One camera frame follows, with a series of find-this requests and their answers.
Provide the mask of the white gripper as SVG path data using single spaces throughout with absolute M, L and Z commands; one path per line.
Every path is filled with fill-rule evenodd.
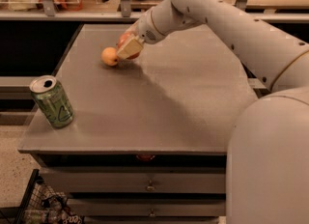
M 165 35 L 159 30 L 159 19 L 161 11 L 158 8 L 151 8 L 141 15 L 128 29 L 127 33 L 131 35 L 126 42 L 117 49 L 117 56 L 120 59 L 128 59 L 128 57 L 140 53 L 144 48 L 144 42 L 155 44 L 162 41 Z

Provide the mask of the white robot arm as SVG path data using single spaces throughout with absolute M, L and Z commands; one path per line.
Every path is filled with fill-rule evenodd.
M 309 224 L 309 45 L 222 0 L 164 0 L 120 37 L 119 56 L 204 23 L 255 77 L 227 149 L 227 224 Z

